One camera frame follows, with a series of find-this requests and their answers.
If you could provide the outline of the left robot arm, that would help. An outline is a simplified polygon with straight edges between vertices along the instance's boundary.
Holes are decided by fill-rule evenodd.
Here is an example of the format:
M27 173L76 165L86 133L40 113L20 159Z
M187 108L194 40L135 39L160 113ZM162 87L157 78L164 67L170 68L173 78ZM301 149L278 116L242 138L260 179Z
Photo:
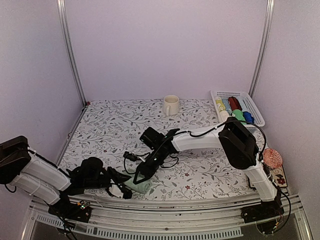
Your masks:
M0 183L42 199L63 216L74 213L74 205L63 197L82 195L85 190L105 189L111 197L130 199L125 182L130 177L104 167L97 157L84 159L73 170L62 170L30 148L25 136L0 144Z

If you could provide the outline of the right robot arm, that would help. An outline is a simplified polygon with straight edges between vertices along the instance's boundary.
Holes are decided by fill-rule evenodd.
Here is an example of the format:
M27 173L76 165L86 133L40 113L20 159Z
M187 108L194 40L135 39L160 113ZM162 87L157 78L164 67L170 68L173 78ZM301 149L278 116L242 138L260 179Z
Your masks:
M225 122L196 129L171 129L162 134L148 127L139 138L151 149L151 153L136 168L135 185L150 179L171 154L195 149L223 149L229 164L242 170L257 190L261 205L258 213L269 218L282 207L283 192L271 179L264 163L263 151L259 150L256 138L245 127L246 122L229 117Z

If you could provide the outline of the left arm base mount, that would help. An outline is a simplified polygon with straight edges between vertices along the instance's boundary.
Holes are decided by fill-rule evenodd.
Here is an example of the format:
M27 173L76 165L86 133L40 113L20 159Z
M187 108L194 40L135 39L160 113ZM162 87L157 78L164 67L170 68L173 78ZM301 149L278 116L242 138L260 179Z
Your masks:
M60 199L57 203L49 205L48 213L61 219L88 223L92 210L90 206L84 206L82 203L71 203Z

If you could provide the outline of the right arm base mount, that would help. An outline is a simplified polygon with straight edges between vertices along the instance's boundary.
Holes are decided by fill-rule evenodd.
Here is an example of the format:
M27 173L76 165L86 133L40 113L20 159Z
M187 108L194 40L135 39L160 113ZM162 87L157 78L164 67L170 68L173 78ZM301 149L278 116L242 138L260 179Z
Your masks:
M284 214L281 202L261 201L259 204L241 208L241 218L245 223L261 221Z

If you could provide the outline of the cream white towel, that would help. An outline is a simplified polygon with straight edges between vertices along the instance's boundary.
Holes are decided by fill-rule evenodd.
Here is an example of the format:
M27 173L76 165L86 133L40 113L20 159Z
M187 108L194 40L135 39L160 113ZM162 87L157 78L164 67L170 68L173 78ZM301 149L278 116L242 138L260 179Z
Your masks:
M226 110L220 111L219 114L220 114L222 123L226 122L227 119L230 117L230 114Z

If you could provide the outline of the mint green towel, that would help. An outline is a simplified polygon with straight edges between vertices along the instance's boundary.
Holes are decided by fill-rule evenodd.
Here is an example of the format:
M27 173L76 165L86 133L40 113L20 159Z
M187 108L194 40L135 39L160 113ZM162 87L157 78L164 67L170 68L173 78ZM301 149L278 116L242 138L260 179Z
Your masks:
M146 181L143 181L141 183L138 183L138 184L134 184L133 183L134 175L133 174L128 174L127 172L125 173L125 175L129 176L130 179L125 181L124 185L126 187L128 187L129 189L131 189L132 191L138 192L140 194L146 194L148 192L149 188L152 185L150 179L148 179Z

